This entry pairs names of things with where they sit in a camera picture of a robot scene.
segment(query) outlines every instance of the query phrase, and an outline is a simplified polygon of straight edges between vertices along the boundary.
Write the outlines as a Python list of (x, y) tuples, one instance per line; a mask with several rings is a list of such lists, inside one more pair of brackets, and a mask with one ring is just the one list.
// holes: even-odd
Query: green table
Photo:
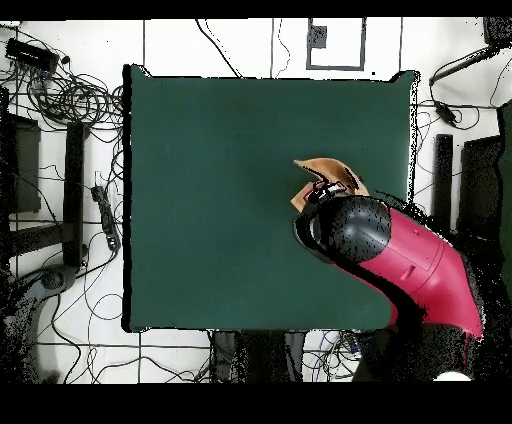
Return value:
[(149, 77), (131, 68), (131, 330), (373, 329), (388, 301), (295, 240), (294, 159), (405, 199), (414, 73), (394, 82)]

